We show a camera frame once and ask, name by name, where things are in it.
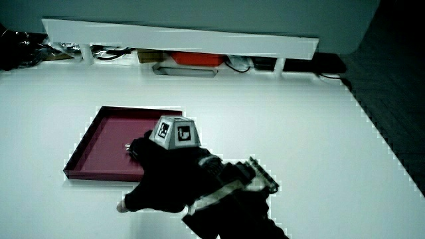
red tray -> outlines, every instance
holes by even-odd
[[[102,106],[84,134],[64,173],[69,179],[139,182],[143,168],[125,145],[155,127],[161,116],[181,111]]]

white table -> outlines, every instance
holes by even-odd
[[[255,155],[281,186],[269,213],[290,238],[425,234],[424,197],[338,80],[43,62],[0,72],[1,238],[196,238],[183,213],[118,213],[137,183],[66,179],[64,164],[103,105],[180,106],[212,153]]]

gloved hand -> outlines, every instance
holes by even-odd
[[[199,167],[200,158],[211,155],[200,147],[166,150],[149,140],[151,131],[134,139],[134,157],[145,173],[140,184],[117,205],[119,212],[152,208],[181,212],[215,182]]]

